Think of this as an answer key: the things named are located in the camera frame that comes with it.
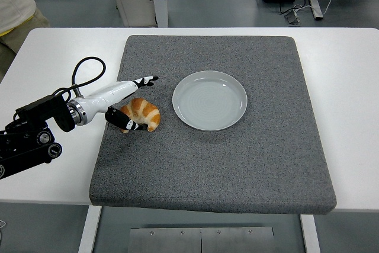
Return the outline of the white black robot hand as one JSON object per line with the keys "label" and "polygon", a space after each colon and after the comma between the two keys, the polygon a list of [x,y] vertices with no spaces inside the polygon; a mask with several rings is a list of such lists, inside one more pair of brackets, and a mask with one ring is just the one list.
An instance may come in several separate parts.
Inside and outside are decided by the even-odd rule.
{"label": "white black robot hand", "polygon": [[75,124],[88,124],[98,113],[104,113],[109,123],[118,127],[123,133],[131,130],[154,131],[160,123],[160,112],[157,106],[143,98],[134,98],[127,105],[116,109],[114,104],[134,94],[139,88],[152,86],[157,76],[148,76],[133,81],[116,82],[105,87],[87,98],[79,98],[69,102]]}

